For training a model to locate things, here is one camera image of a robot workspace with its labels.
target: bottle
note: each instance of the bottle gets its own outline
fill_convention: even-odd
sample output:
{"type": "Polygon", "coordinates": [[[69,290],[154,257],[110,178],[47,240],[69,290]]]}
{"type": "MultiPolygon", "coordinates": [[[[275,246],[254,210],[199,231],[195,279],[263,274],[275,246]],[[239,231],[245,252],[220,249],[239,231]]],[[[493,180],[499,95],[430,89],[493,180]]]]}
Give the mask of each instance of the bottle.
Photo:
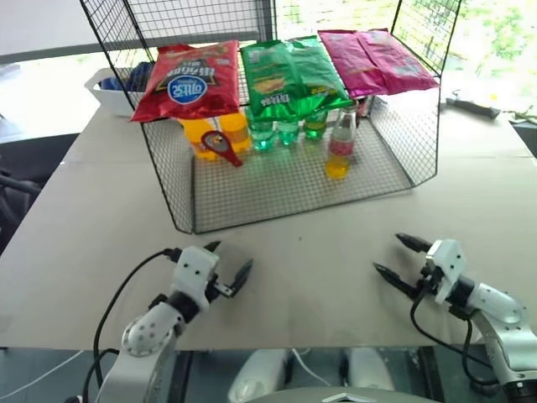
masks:
{"type": "Polygon", "coordinates": [[[304,133],[305,137],[310,140],[319,140],[326,131],[327,111],[312,113],[305,117],[304,133]]]}
{"type": "Polygon", "coordinates": [[[325,172],[332,179],[343,179],[347,175],[355,140],[356,108],[346,107],[340,111],[328,144],[325,172]]]}
{"type": "Polygon", "coordinates": [[[258,151],[271,149],[276,141],[276,133],[273,129],[274,122],[254,122],[250,108],[246,109],[246,118],[253,147],[258,151]]]}
{"type": "Polygon", "coordinates": [[[279,141],[284,145],[296,143],[296,140],[299,138],[299,131],[300,127],[298,121],[276,123],[276,132],[278,133],[279,141]]]}
{"type": "Polygon", "coordinates": [[[248,137],[248,124],[244,113],[230,113],[218,118],[222,132],[232,144],[233,151],[241,153],[250,149],[252,141],[248,137]]]}
{"type": "Polygon", "coordinates": [[[183,125],[185,130],[185,137],[190,142],[194,154],[198,158],[204,158],[206,160],[216,160],[218,155],[210,151],[205,145],[201,143],[201,136],[203,134],[214,130],[215,128],[206,119],[179,119],[179,122],[183,125]]]}

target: wire mesh basket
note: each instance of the wire mesh basket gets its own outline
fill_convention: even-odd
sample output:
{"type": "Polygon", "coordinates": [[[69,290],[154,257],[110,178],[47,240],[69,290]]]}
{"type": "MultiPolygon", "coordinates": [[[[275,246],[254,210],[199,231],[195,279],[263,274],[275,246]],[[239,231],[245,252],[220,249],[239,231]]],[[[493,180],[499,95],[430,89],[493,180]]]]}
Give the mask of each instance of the wire mesh basket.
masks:
{"type": "MultiPolygon", "coordinates": [[[[158,46],[229,39],[245,45],[306,36],[317,29],[391,27],[391,34],[441,80],[460,3],[81,0],[133,109],[142,93],[126,91],[130,71],[141,61],[153,62],[158,46]]],[[[246,105],[241,63],[239,57],[240,100],[246,105]]],[[[141,126],[175,227],[204,233],[408,190],[431,179],[437,172],[439,101],[440,88],[374,97],[358,127],[352,168],[342,181],[325,175],[326,141],[302,140],[293,149],[277,147],[267,154],[248,151],[242,155],[244,166],[236,169],[224,160],[194,158],[174,120],[141,126]]],[[[328,132],[335,117],[330,113],[328,132]]]]}

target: snack bag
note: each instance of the snack bag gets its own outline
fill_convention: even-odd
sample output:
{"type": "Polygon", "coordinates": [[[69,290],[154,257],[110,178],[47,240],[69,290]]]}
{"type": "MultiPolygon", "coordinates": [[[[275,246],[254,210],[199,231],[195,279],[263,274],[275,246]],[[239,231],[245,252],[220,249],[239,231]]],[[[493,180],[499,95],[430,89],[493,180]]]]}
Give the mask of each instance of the snack bag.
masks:
{"type": "Polygon", "coordinates": [[[131,121],[201,119],[236,113],[239,108],[238,42],[193,48],[163,46],[131,121]]]}
{"type": "Polygon", "coordinates": [[[393,95],[438,86],[386,29],[319,31],[319,36],[351,97],[393,95]]]}
{"type": "Polygon", "coordinates": [[[256,121],[297,121],[352,104],[315,36],[241,49],[256,121]]]}

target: yellow liquid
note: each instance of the yellow liquid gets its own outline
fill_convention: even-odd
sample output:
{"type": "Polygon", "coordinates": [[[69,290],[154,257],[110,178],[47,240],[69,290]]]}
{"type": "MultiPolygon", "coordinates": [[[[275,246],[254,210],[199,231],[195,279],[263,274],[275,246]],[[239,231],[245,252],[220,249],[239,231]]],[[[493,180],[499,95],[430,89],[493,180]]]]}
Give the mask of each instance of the yellow liquid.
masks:
{"type": "Polygon", "coordinates": [[[332,179],[343,179],[349,171],[349,166],[348,158],[330,155],[325,165],[325,172],[332,179]]]}
{"type": "Polygon", "coordinates": [[[215,160],[218,155],[207,149],[201,142],[201,136],[203,134],[215,129],[209,121],[206,119],[179,119],[179,121],[183,125],[183,128],[185,128],[185,137],[192,145],[196,157],[215,160]]]}
{"type": "Polygon", "coordinates": [[[244,113],[231,113],[218,118],[222,132],[232,143],[233,151],[240,153],[252,146],[252,140],[248,136],[248,125],[244,113]]]}

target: green chip bag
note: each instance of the green chip bag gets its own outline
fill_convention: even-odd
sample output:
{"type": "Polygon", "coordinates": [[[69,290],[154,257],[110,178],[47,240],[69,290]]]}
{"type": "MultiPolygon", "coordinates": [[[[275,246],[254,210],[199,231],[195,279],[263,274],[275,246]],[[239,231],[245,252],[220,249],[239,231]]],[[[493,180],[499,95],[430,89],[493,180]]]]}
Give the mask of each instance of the green chip bag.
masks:
{"type": "Polygon", "coordinates": [[[241,48],[254,118],[298,121],[352,105],[316,36],[241,48]]]}

